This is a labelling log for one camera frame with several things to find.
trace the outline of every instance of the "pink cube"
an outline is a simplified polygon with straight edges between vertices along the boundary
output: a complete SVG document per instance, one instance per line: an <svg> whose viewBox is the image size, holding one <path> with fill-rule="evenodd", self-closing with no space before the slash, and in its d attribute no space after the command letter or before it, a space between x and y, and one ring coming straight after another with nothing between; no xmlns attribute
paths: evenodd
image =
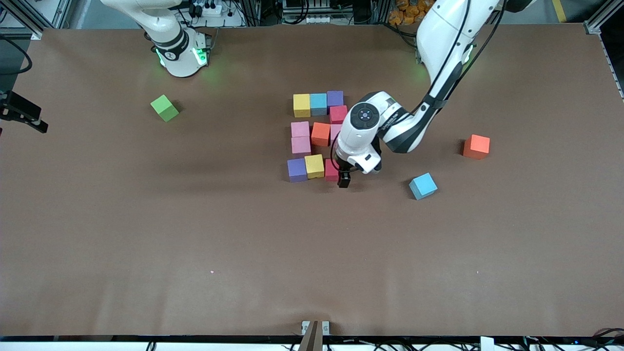
<svg viewBox="0 0 624 351"><path fill-rule="evenodd" d="M292 122L290 124L290 136L296 137L310 137L310 123L309 122Z"/></svg>
<svg viewBox="0 0 624 351"><path fill-rule="evenodd" d="M290 144L293 147L293 155L295 157L309 156L312 153L310 137L290 138Z"/></svg>
<svg viewBox="0 0 624 351"><path fill-rule="evenodd" d="M346 116L347 107L345 105L331 106L329 108L329 122L332 124L342 124Z"/></svg>
<svg viewBox="0 0 624 351"><path fill-rule="evenodd" d="M336 169L338 165L332 164L331 159L325 160L325 181L326 182L337 182L338 181L338 170Z"/></svg>
<svg viewBox="0 0 624 351"><path fill-rule="evenodd" d="M338 133L340 133L340 129L343 127L342 124L332 124L331 129L329 130L329 141L333 142L336 137L338 137Z"/></svg>

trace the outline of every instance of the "yellow cube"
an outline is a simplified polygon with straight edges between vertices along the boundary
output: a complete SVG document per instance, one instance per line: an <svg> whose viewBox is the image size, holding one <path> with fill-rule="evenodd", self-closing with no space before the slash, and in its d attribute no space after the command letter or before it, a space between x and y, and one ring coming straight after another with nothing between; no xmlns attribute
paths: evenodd
<svg viewBox="0 0 624 351"><path fill-rule="evenodd" d="M304 158L306 160L306 172L308 173L308 179L323 178L325 176L323 155L312 155Z"/></svg>
<svg viewBox="0 0 624 351"><path fill-rule="evenodd" d="M310 94L293 95L293 110L295 117L310 117Z"/></svg>

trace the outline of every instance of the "blue cube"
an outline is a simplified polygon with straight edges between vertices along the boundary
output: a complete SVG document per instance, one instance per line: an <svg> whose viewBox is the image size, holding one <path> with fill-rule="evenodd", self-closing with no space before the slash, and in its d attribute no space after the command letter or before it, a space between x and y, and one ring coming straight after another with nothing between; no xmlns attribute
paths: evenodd
<svg viewBox="0 0 624 351"><path fill-rule="evenodd" d="M310 94L310 111L312 116L327 115L327 94Z"/></svg>
<svg viewBox="0 0 624 351"><path fill-rule="evenodd" d="M437 190L436 183L433 181L433 178L431 178L429 173L425 173L420 177L414 178L409 183L409 188L414 193L414 196L416 196L416 200L427 197Z"/></svg>
<svg viewBox="0 0 624 351"><path fill-rule="evenodd" d="M291 183L303 182L308 180L308 172L306 172L306 160L294 159L288 160L288 177Z"/></svg>

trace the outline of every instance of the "green cube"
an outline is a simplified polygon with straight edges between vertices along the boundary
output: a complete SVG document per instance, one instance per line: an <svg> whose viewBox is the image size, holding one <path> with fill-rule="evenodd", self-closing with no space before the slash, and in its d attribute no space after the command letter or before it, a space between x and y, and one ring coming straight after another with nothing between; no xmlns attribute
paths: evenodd
<svg viewBox="0 0 624 351"><path fill-rule="evenodd" d="M158 99L152 101L151 105L160 118L162 118L165 122L171 121L171 118L174 118L179 113L171 101L169 101L169 99L167 99L164 95L161 95Z"/></svg>

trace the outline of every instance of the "light blue cube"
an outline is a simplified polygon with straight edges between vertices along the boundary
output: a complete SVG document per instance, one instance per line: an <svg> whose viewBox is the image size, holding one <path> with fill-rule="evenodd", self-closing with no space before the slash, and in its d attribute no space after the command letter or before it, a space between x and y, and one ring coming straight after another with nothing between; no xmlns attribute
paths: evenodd
<svg viewBox="0 0 624 351"><path fill-rule="evenodd" d="M416 200L423 199L431 194L433 194L437 190L436 183L431 178L429 173L425 173L420 177L414 178L409 183L409 188L416 196Z"/></svg>
<svg viewBox="0 0 624 351"><path fill-rule="evenodd" d="M327 116L327 94L310 94L312 116Z"/></svg>

